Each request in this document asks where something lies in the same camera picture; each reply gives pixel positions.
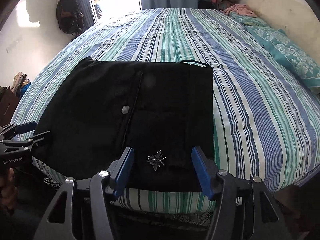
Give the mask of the person's left hand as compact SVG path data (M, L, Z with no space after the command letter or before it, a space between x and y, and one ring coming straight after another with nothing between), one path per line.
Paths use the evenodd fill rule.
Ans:
M12 216L15 212L17 196L14 170L1 169L1 212Z

